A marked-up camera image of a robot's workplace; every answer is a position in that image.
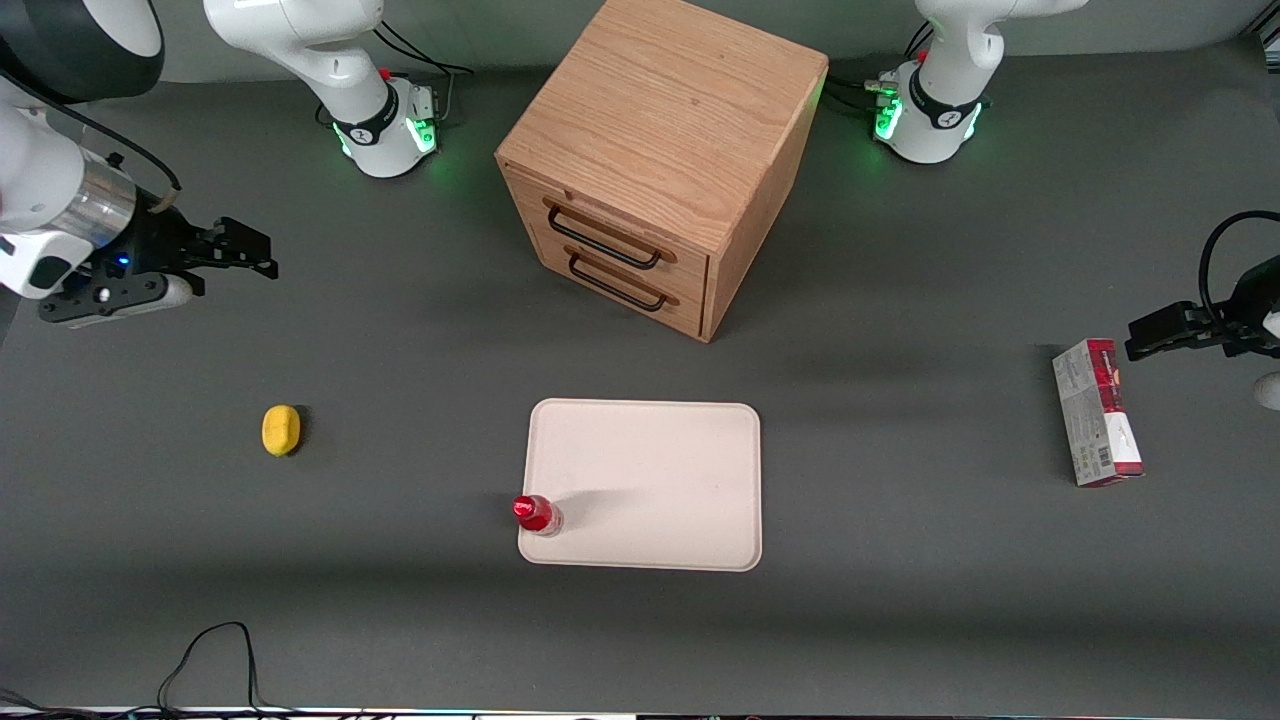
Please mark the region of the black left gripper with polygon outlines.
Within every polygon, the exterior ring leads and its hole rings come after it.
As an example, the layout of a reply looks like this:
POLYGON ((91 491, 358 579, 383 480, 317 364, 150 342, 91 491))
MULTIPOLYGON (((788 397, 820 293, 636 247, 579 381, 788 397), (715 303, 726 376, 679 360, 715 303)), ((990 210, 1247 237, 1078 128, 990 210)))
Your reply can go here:
POLYGON ((1198 292, 1210 316, 1210 329, 1202 327, 1197 304, 1170 304, 1129 323, 1125 354, 1130 363, 1174 350, 1213 346, 1221 346, 1226 357, 1279 356, 1279 256, 1252 266, 1226 300, 1215 302, 1210 296, 1210 258, 1204 255, 1198 265, 1198 292))

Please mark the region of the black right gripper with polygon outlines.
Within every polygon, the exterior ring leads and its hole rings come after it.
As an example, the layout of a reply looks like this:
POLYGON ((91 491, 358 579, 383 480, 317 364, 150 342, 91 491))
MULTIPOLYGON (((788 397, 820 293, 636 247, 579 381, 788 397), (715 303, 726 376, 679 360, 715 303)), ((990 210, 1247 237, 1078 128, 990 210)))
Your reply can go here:
POLYGON ((123 233, 99 250, 99 268, 111 278, 174 275, 193 296, 206 295, 205 278, 195 273, 200 269, 246 269, 270 281, 279 278, 269 236, 229 217, 206 229, 189 223, 175 208, 134 214, 123 233))

